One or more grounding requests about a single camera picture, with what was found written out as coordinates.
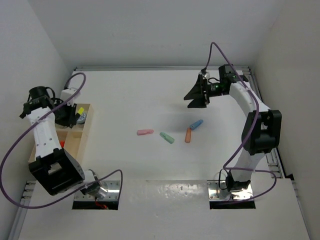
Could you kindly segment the pastel blue correction tape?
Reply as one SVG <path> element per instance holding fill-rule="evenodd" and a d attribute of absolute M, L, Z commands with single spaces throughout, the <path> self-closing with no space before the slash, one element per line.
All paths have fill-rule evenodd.
<path fill-rule="evenodd" d="M 202 119 L 200 119 L 200 120 L 194 122 L 193 124 L 191 124 L 191 125 L 189 126 L 189 128 L 193 131 L 193 130 L 195 130 L 196 128 L 198 128 L 203 122 L 204 122 L 204 121 L 203 121 Z"/>

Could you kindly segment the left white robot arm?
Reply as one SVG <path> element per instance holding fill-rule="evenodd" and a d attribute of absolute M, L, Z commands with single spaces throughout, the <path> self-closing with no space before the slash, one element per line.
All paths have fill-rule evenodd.
<path fill-rule="evenodd" d="M 52 196 L 80 187 L 83 194 L 94 195 L 100 188 L 93 170 L 83 170 L 80 148 L 88 127 L 80 127 L 78 119 L 89 109 L 77 106 L 77 88 L 65 87 L 59 98 L 49 94 L 49 87 L 29 90 L 20 118 L 27 118 L 34 127 L 35 152 L 28 168 Z"/>

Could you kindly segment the yellow capped black highlighter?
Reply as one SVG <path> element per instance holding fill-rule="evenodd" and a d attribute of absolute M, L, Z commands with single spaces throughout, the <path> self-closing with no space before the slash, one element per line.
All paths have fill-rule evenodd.
<path fill-rule="evenodd" d="M 77 111 L 77 114 L 81 116 L 84 112 L 85 112 L 85 109 L 83 107 L 80 107 Z"/>

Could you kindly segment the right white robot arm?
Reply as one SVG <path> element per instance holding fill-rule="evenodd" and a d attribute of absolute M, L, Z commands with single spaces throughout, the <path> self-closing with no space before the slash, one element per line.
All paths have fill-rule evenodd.
<path fill-rule="evenodd" d="M 211 98 L 229 95 L 240 106 L 246 121 L 241 144 L 235 152 L 239 158 L 233 167 L 227 163 L 222 167 L 227 172 L 225 190 L 239 191 L 249 186 L 261 159 L 278 147 L 282 114 L 265 105 L 250 88 L 248 79 L 238 74 L 233 66 L 222 65 L 218 72 L 219 80 L 212 83 L 209 72 L 203 68 L 183 99 L 190 101 L 187 106 L 189 109 L 203 109 Z"/>

